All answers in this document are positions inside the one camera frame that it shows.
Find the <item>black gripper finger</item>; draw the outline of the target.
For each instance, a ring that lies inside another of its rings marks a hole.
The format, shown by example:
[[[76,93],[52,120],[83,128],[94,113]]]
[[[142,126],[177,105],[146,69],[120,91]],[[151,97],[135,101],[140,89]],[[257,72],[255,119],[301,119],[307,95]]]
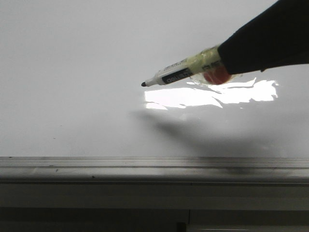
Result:
[[[279,0],[218,47],[229,74],[309,62],[309,2]]]

